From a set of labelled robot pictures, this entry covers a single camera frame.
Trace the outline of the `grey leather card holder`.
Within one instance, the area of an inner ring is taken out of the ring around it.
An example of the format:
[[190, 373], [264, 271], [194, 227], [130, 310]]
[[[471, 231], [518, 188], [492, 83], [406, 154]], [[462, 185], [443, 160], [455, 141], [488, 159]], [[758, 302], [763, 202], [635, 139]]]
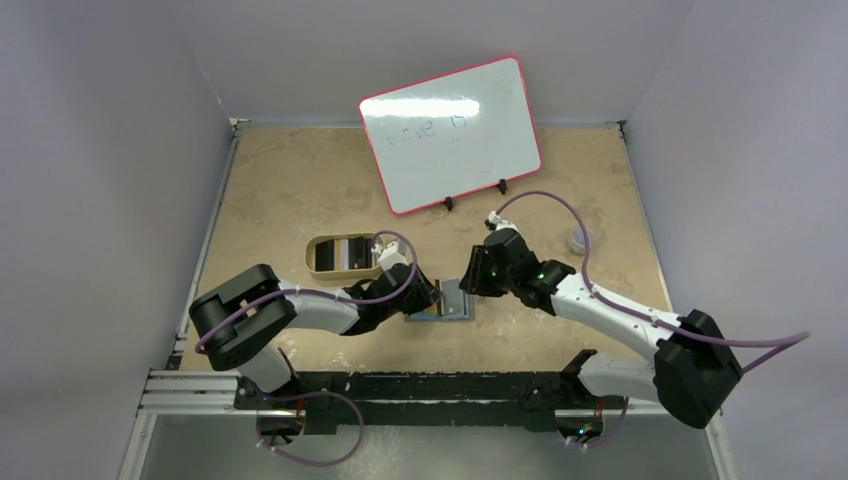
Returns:
[[437, 279], [434, 285], [440, 291], [440, 299], [443, 302], [443, 315], [441, 318], [431, 318], [425, 310], [412, 315], [407, 315], [407, 322], [453, 322], [472, 321], [474, 319], [474, 300], [459, 288], [458, 278]]

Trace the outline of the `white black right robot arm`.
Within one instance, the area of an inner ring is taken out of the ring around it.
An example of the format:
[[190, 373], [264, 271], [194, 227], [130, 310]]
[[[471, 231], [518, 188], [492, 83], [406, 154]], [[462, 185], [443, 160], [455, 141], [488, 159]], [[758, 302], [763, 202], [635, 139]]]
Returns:
[[561, 381], [564, 399], [576, 407], [602, 396], [640, 399], [703, 429], [743, 377], [708, 314], [660, 311], [588, 285], [574, 267], [538, 259], [512, 228], [473, 246], [460, 288], [479, 297], [511, 294], [528, 308], [576, 321], [636, 352], [634, 358], [580, 352]]

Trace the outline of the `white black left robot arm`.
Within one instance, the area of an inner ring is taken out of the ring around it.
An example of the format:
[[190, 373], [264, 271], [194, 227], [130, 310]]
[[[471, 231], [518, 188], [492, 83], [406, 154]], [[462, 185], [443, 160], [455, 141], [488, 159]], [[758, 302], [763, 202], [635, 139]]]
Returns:
[[271, 344], [283, 330], [362, 335], [440, 297], [418, 268], [403, 263], [336, 291], [299, 288], [257, 264], [194, 300], [188, 313], [199, 335], [195, 350], [212, 369], [238, 372], [272, 408], [284, 409], [297, 399], [298, 382], [289, 359]]

